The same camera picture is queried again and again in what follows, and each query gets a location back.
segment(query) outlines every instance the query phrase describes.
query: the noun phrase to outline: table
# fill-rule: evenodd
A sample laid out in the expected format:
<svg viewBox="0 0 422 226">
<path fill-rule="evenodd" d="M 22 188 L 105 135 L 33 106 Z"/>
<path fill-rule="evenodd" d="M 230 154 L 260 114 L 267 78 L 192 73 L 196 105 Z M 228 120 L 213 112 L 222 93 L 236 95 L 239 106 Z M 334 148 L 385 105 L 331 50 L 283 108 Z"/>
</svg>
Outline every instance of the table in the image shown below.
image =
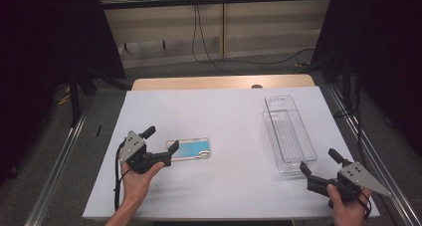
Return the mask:
<svg viewBox="0 0 422 226">
<path fill-rule="evenodd" d="M 280 86 L 288 86 L 282 81 L 286 79 L 240 76 L 136 81 L 133 89 L 143 90 L 126 95 L 83 217 L 99 220 L 111 216 L 116 148 L 130 129 L 142 132 L 152 124 L 157 133 L 147 140 L 148 151 L 162 151 L 170 139 L 206 136 L 210 138 L 211 157 L 174 162 L 160 171 L 135 218 L 210 221 L 330 217 L 327 198 L 307 191 L 303 176 L 291 178 L 278 172 L 262 117 L 264 97 L 294 97 L 317 153 L 318 160 L 311 168 L 314 174 L 336 177 L 339 165 L 327 155 L 331 147 L 352 158 L 319 88 L 275 88 L 277 80 Z M 304 80 L 303 86 L 313 84 L 309 76 L 299 79 Z M 155 81 L 162 82 L 161 89 L 146 90 Z M 242 89 L 251 84 L 272 89 Z M 202 89 L 186 90 L 189 87 Z M 371 215 L 379 215 L 376 207 Z"/>
</svg>

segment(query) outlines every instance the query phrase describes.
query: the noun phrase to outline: aluminum rail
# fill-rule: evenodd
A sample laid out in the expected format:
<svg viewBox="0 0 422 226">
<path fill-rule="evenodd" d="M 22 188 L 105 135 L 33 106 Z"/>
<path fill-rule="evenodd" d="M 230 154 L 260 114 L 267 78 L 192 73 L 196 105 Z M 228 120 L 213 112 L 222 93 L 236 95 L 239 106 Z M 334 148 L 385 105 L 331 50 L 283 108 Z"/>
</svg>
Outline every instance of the aluminum rail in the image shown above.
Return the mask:
<svg viewBox="0 0 422 226">
<path fill-rule="evenodd" d="M 28 216 L 28 219 L 25 223 L 25 226 L 35 226 L 41 225 L 44 220 L 44 217 L 47 213 L 49 205 L 53 199 L 54 193 L 59 185 L 59 181 L 62 177 L 63 171 L 66 167 L 68 159 L 72 153 L 72 149 L 78 139 L 78 136 L 81 132 L 82 126 L 84 125 L 85 119 L 87 117 L 87 112 L 91 108 L 94 97 L 89 97 L 87 105 L 84 107 L 81 117 L 76 122 L 75 126 L 71 128 L 68 138 L 63 145 L 62 151 L 60 152 L 56 163 L 50 173 L 49 178 L 47 179 L 43 190 L 35 202 L 31 213 Z"/>
<path fill-rule="evenodd" d="M 56 11 L 93 11 L 112 9 L 134 9 L 151 7 L 189 6 L 189 5 L 214 5 L 214 4 L 240 4 L 253 2 L 278 2 L 300 0 L 124 0 L 103 1 L 101 3 L 79 3 L 53 6 Z"/>
<path fill-rule="evenodd" d="M 331 85 L 329 87 L 332 97 L 335 99 L 337 106 L 341 110 L 345 110 L 345 107 L 342 103 L 342 95 L 340 90 L 337 87 Z M 345 116 L 347 124 L 349 125 L 351 131 L 357 139 L 358 131 L 358 121 L 355 116 Z M 385 164 L 382 162 L 366 133 L 361 130 L 361 145 L 363 146 L 363 152 L 365 153 L 366 158 L 373 167 L 376 175 L 378 176 L 379 181 L 387 187 L 391 192 L 391 200 L 394 203 L 398 213 L 403 219 L 406 225 L 422 225 L 421 220 L 416 215 L 415 210 L 412 208 L 408 198 L 404 194 L 403 190 L 394 180 L 394 178 L 389 173 L 388 169 L 385 167 Z"/>
</svg>

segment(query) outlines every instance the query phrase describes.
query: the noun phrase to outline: robotic arm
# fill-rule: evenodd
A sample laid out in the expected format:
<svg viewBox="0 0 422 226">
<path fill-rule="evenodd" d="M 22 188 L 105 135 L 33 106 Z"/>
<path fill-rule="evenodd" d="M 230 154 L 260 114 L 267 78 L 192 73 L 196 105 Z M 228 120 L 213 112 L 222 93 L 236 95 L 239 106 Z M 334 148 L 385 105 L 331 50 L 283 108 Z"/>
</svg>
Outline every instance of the robotic arm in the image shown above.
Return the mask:
<svg viewBox="0 0 422 226">
<path fill-rule="evenodd" d="M 347 159 L 344 159 L 335 149 L 332 148 L 328 151 L 328 154 L 335 160 L 335 162 L 341 164 L 342 166 L 341 170 L 337 174 L 337 178 L 324 179 L 313 176 L 307 165 L 303 161 L 301 162 L 300 169 L 308 179 L 309 191 L 329 197 L 326 187 L 329 184 L 332 184 L 337 187 L 344 203 L 352 200 L 358 200 L 362 187 L 386 196 L 391 195 L 391 193 L 359 162 L 350 162 Z M 367 215 L 365 215 L 365 217 L 367 217 L 370 213 L 370 209 L 368 209 L 363 203 L 361 204 L 366 209 Z M 330 208 L 333 207 L 331 200 L 328 202 L 328 206 Z"/>
</svg>

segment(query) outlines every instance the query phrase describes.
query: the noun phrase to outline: black backdrop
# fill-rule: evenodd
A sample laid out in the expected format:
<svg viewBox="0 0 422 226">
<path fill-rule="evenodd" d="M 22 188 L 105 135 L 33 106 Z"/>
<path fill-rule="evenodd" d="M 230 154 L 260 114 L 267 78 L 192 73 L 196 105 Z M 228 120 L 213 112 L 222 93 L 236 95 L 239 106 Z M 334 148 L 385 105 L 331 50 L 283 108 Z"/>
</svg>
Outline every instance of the black backdrop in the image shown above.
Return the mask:
<svg viewBox="0 0 422 226">
<path fill-rule="evenodd" d="M 331 0 L 312 62 L 334 55 L 322 67 L 328 82 L 347 63 L 422 156 L 421 13 L 421 0 Z"/>
<path fill-rule="evenodd" d="M 99 2 L 0 0 L 0 180 L 31 145 L 53 90 L 68 80 L 69 68 L 90 67 L 125 78 L 104 12 L 60 8 Z"/>
</svg>

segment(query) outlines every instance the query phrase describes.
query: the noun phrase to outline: black cable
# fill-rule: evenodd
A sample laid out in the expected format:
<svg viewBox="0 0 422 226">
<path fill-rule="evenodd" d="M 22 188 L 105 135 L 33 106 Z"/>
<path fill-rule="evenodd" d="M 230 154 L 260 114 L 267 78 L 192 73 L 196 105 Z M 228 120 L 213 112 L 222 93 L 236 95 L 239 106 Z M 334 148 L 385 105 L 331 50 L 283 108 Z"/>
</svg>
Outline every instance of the black cable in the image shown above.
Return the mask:
<svg viewBox="0 0 422 226">
<path fill-rule="evenodd" d="M 195 39 L 196 39 L 196 22 L 197 22 L 197 17 L 196 17 L 196 14 L 198 14 L 198 22 L 199 22 L 199 29 L 200 29 L 201 36 L 202 36 L 202 44 L 204 45 L 204 48 L 205 48 L 205 53 L 206 53 L 206 55 L 207 55 L 207 58 L 208 58 L 208 61 L 209 61 L 209 62 L 199 61 L 199 60 L 196 58 L 196 56 L 195 56 L 194 44 L 195 44 Z M 197 5 L 195 5 L 195 29 L 194 29 L 193 40 L 192 40 L 192 55 L 193 55 L 193 58 L 195 58 L 196 62 L 198 62 L 198 63 L 202 63 L 202 64 L 212 64 L 212 65 L 214 66 L 214 68 L 216 68 L 216 69 L 218 69 L 218 70 L 220 70 L 220 71 L 223 71 L 223 72 L 226 72 L 226 73 L 229 73 L 229 74 L 232 74 L 232 75 L 237 75 L 237 76 L 239 76 L 239 75 L 240 75 L 240 74 L 238 74 L 238 73 L 235 73 L 235 72 L 232 72 L 232 71 L 229 71 L 229 70 L 224 70 L 224 69 L 222 69 L 222 68 L 218 67 L 218 66 L 217 66 L 217 65 L 215 65 L 215 63 L 211 60 L 210 56 L 208 55 L 207 46 L 205 45 L 204 33 L 203 33 L 203 31 L 202 31 L 202 24 L 201 24 L 201 15 L 200 15 L 200 13 L 199 13 L 199 6 L 197 6 Z"/>
<path fill-rule="evenodd" d="M 366 196 L 366 194 L 364 193 L 360 193 L 361 195 L 363 195 L 363 197 L 366 198 L 366 200 L 368 201 L 369 207 L 362 202 L 362 200 L 360 200 L 358 197 L 356 197 L 356 201 L 366 210 L 365 212 L 365 216 L 364 219 L 367 219 L 369 217 L 370 212 L 372 211 L 372 203 L 369 201 L 368 196 Z"/>
<path fill-rule="evenodd" d="M 199 29 L 200 29 L 201 37 L 202 37 L 202 44 L 205 48 L 205 53 L 207 55 L 208 61 L 200 61 L 196 58 L 196 55 L 195 55 L 194 45 L 195 45 L 195 39 L 196 39 L 197 22 L 199 22 Z M 228 70 L 221 69 L 221 68 L 217 67 L 215 65 L 215 63 L 243 63 L 243 64 L 252 64 L 252 65 L 274 65 L 274 64 L 281 64 L 281 63 L 287 62 L 288 60 L 290 60 L 292 58 L 298 58 L 298 55 L 305 52 L 305 51 L 314 51 L 315 50 L 314 48 L 302 49 L 302 50 L 296 52 L 295 54 L 291 55 L 290 57 L 288 57 L 286 59 L 279 60 L 279 61 L 276 61 L 276 62 L 269 62 L 269 63 L 242 61 L 242 60 L 211 60 L 211 58 L 209 57 L 209 54 L 208 54 L 207 47 L 205 45 L 205 39 L 204 39 L 204 34 L 203 34 L 203 31 L 202 31 L 202 24 L 201 24 L 201 15 L 200 15 L 200 12 L 199 12 L 199 6 L 197 6 L 197 5 L 195 5 L 195 28 L 194 28 L 194 33 L 193 33 L 193 40 L 192 40 L 191 49 L 192 49 L 193 58 L 195 59 L 196 62 L 201 63 L 201 64 L 212 64 L 218 70 L 228 72 L 228 73 L 234 74 L 234 75 L 239 75 L 239 74 L 228 71 Z"/>
<path fill-rule="evenodd" d="M 124 175 L 121 176 L 121 179 L 118 178 L 118 156 L 121 149 L 124 147 L 124 141 L 118 146 L 117 152 L 115 153 L 115 163 L 114 163 L 114 173 L 115 173 L 115 188 L 114 188 L 114 210 L 117 210 L 120 203 L 120 182 L 123 179 Z"/>
</svg>

